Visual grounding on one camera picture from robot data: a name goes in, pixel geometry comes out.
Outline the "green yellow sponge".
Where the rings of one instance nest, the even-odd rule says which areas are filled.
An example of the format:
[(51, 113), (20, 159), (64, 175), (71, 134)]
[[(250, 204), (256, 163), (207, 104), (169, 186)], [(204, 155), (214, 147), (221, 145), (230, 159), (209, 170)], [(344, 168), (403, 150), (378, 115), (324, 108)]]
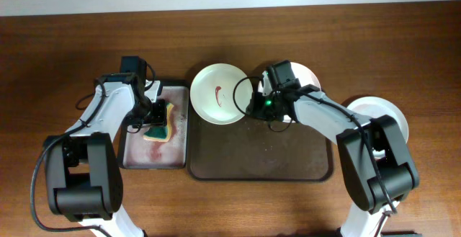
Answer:
[(160, 127), (149, 128), (144, 134), (143, 139), (153, 142), (166, 143), (171, 139), (172, 121), (171, 113), (174, 108), (172, 103), (166, 105), (166, 124)]

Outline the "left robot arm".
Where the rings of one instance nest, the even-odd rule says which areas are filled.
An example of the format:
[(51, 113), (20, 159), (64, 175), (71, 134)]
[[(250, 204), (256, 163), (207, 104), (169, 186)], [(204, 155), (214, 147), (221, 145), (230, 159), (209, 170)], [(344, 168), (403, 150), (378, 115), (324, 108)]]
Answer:
[(120, 70), (94, 82), (92, 101), (61, 135), (46, 138), (36, 168), (45, 170), (50, 211), (79, 223), (77, 231), (95, 236), (145, 236), (122, 206), (122, 158), (117, 134), (167, 124), (166, 103), (158, 100), (160, 81), (146, 78), (152, 67), (138, 56), (124, 56)]

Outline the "cream plate with red stain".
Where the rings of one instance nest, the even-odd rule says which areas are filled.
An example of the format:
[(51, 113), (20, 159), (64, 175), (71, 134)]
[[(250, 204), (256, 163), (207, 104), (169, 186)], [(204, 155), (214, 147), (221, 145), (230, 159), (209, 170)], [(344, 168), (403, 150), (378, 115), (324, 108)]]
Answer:
[(215, 125), (228, 125), (244, 117), (253, 86), (247, 75), (227, 63), (203, 68), (193, 79), (190, 100), (195, 112)]

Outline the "light blue plate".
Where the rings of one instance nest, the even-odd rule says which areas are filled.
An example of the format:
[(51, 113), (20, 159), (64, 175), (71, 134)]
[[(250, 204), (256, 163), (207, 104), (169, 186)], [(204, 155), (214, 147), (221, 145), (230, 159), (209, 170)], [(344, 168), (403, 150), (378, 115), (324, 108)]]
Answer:
[(408, 142), (408, 122), (404, 114), (392, 102), (379, 97), (360, 97), (352, 101), (352, 103), (346, 108), (358, 114), (370, 116), (372, 118), (378, 118), (383, 115), (391, 116), (398, 123), (405, 142)]

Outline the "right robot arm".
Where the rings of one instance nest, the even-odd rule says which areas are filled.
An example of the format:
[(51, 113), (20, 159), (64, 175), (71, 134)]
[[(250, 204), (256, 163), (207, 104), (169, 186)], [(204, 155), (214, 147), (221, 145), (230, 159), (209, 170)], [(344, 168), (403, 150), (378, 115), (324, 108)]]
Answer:
[(335, 144), (352, 206), (338, 236), (381, 236), (397, 206), (420, 184), (419, 172), (397, 120), (370, 117), (330, 99), (313, 84), (301, 84), (290, 61), (266, 67), (255, 78), (261, 89), (243, 113), (267, 122), (308, 126)]

